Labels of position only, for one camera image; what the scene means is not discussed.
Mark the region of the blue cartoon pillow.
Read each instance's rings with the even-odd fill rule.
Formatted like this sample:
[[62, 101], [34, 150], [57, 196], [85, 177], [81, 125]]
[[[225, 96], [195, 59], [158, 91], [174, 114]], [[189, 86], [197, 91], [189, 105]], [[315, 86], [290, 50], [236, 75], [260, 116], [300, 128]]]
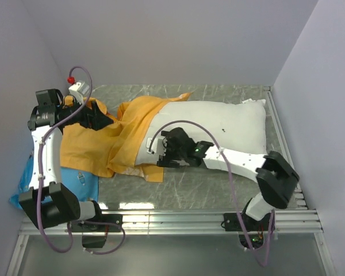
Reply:
[[[90, 172], [61, 167], [63, 184], [80, 202], [88, 200], [98, 201], [98, 177]], [[31, 152], [23, 170], [16, 192], [9, 198], [9, 202], [17, 209], [22, 210], [19, 195], [29, 190], [33, 172], [33, 153]]]

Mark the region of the aluminium mounting rail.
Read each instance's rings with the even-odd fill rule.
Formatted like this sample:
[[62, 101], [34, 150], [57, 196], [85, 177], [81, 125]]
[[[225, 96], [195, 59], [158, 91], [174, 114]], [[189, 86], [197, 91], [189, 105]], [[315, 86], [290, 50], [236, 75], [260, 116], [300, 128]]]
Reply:
[[[121, 216], [127, 235], [216, 235], [242, 234], [226, 231], [224, 214], [231, 210], [104, 210], [103, 214]], [[275, 233], [322, 233], [315, 210], [277, 210]]]

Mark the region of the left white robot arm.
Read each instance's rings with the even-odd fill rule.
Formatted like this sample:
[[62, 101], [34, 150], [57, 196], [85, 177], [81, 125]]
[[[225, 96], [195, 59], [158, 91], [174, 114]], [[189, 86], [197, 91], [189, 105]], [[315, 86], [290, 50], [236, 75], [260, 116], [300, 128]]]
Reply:
[[60, 98], [58, 89], [36, 92], [35, 106], [28, 121], [34, 153], [33, 171], [28, 191], [19, 195], [19, 205], [36, 228], [50, 228], [59, 224], [84, 220], [91, 231], [99, 231], [104, 216], [96, 201], [80, 202], [62, 182], [60, 146], [63, 129], [68, 125], [99, 131], [114, 123], [103, 114], [97, 103], [85, 103], [90, 88], [76, 82], [69, 88], [70, 104]]

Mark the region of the white pillow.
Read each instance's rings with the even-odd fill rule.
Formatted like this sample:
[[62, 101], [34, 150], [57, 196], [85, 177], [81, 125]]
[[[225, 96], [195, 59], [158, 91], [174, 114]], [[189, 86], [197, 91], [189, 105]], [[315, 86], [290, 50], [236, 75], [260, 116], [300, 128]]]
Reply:
[[148, 126], [135, 164], [155, 164], [158, 156], [149, 154], [150, 138], [163, 125], [178, 120], [192, 121], [207, 129], [221, 147], [249, 154], [266, 153], [266, 101], [246, 100], [232, 104], [212, 101], [169, 102]]

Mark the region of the orange pillowcase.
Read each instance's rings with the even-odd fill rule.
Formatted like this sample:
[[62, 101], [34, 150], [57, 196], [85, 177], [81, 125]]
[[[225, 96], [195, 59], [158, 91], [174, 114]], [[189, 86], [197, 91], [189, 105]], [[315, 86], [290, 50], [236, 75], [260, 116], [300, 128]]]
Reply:
[[163, 182], [164, 169], [155, 164], [136, 165], [137, 154], [154, 116], [167, 104], [187, 101], [190, 96], [190, 93], [176, 98], [144, 95], [121, 103], [116, 116], [108, 112], [103, 102], [91, 98], [86, 106], [97, 104], [114, 123], [99, 131], [79, 124], [66, 126], [60, 165], [104, 178], [122, 174], [142, 177], [147, 182]]

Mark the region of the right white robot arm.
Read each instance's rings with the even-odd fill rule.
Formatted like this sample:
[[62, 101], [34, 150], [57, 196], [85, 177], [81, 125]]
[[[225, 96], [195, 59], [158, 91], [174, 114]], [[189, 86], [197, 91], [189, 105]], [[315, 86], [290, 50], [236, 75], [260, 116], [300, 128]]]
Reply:
[[286, 209], [300, 180], [288, 161], [277, 151], [249, 154], [220, 148], [210, 141], [194, 141], [181, 127], [162, 131], [148, 146], [159, 156], [159, 167], [188, 165], [227, 171], [256, 182], [260, 192], [244, 207], [241, 220], [248, 231], [257, 230], [270, 219], [273, 209]]

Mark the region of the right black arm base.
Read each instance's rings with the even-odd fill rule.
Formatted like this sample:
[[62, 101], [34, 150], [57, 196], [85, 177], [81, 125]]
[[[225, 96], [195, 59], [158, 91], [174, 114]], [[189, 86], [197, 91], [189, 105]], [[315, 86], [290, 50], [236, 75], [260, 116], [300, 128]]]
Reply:
[[[258, 250], [263, 247], [265, 243], [264, 231], [270, 229], [270, 236], [273, 234], [275, 230], [275, 218], [273, 217], [272, 223], [270, 223], [271, 213], [268, 213], [260, 221], [256, 221], [246, 214], [242, 215], [242, 219], [246, 230], [248, 232], [253, 232], [253, 234], [249, 234], [253, 248]], [[224, 213], [221, 227], [226, 232], [243, 232], [236, 213]], [[249, 249], [249, 244], [243, 233], [239, 235], [239, 242], [244, 248]]]

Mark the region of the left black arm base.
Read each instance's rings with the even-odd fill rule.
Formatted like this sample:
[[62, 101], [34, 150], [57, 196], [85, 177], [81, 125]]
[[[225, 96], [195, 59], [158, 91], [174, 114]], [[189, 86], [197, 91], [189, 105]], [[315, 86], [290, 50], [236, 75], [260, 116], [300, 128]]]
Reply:
[[[103, 214], [101, 221], [72, 222], [70, 230], [72, 233], [82, 234], [82, 247], [89, 253], [105, 255], [118, 250], [125, 241], [125, 231], [122, 227], [123, 215]], [[122, 238], [117, 246], [105, 252], [94, 252], [93, 249], [102, 249], [106, 245], [108, 236], [112, 233], [121, 233]]]

